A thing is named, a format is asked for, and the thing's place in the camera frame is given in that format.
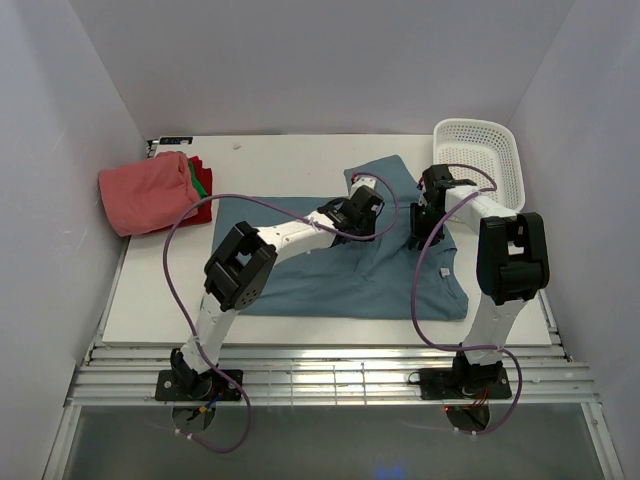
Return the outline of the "blue t shirt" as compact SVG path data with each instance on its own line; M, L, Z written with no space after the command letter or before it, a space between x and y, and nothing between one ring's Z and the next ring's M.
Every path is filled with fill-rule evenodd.
M454 275L457 252L451 236L422 255L408 248L414 179L402 159L390 156L359 166L385 179L377 185L386 205L377 229L393 229L371 242L348 242L316 250L275 266L253 316L339 317L403 320L417 312L426 320L457 321L468 297Z

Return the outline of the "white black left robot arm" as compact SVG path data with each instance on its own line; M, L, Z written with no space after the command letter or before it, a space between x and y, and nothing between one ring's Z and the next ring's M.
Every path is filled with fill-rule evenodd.
M384 205L375 185L371 177L359 180L348 197L330 200L294 221L259 228L243 221L230 229L204 266L204 294L191 336L170 356L172 385L180 399L204 399L219 383L212 368L230 326L259 298L276 265L375 233Z

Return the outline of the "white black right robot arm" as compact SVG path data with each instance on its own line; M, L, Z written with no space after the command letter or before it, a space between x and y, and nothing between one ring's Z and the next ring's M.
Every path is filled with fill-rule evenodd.
M421 197L410 210L409 247L427 252L445 237L452 217L478 237L476 278L481 298L471 329L453 353L448 368L418 372L425 400L508 399L511 389L503 359L507 337L518 314L549 282L544 222L537 213L520 213L490 198L497 184L480 187L453 177L447 164L423 171Z

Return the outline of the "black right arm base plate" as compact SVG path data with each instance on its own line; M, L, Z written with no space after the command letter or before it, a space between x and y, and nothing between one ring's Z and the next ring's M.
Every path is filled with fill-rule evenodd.
M422 400L507 400L512 391L503 366L468 372L449 368L423 368L412 372L407 384L417 386Z

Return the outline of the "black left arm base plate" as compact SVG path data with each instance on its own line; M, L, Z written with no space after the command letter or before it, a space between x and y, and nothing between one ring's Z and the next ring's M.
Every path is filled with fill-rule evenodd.
M215 372L206 372L192 392L187 390L172 370L159 372L154 399L167 402L202 402L218 398L220 401L239 401L239 390Z

